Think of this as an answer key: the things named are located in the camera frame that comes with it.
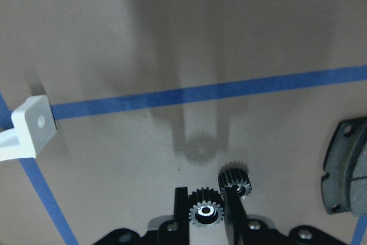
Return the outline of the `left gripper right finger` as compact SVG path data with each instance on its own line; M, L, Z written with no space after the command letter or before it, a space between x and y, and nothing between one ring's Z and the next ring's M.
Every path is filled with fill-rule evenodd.
M235 188L224 188L224 224L229 244L245 244L247 214Z

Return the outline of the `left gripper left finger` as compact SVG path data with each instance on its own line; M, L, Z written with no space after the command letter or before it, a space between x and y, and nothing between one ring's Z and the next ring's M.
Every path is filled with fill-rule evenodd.
M187 187L175 189L174 222L171 226L174 244L189 244L189 196Z

